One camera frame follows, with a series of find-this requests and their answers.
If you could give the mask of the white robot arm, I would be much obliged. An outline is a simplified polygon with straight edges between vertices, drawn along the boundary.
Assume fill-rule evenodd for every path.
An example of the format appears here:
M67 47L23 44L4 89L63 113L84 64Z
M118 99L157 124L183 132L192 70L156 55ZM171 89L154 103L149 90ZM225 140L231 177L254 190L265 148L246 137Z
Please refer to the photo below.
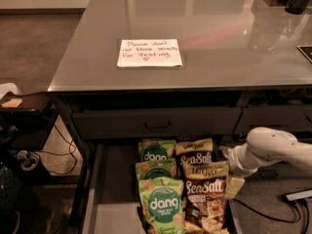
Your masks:
M293 134L266 127L249 131L246 142L235 147L218 148L227 160L231 173L227 197L234 198L245 183L245 178L260 168L285 162L299 174L312 176L312 144L300 142Z

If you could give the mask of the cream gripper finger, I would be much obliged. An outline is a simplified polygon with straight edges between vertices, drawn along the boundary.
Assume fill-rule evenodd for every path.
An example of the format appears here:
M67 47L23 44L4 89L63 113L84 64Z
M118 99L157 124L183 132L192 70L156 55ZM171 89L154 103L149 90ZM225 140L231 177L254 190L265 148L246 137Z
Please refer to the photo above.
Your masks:
M218 150L222 153L222 155L228 159L231 152L232 152L232 148L231 147L228 147L228 146L223 146L221 145Z
M225 197L227 199L234 198L241 190L245 183L245 179L238 175L229 175L226 179Z

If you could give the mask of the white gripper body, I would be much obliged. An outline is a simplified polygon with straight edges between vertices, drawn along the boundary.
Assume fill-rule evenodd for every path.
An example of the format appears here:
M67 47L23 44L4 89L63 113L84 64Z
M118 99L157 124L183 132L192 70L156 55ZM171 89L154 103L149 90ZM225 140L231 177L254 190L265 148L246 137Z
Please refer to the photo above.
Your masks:
M228 166L233 174L239 176L250 176L258 169L255 156L246 143L229 149Z

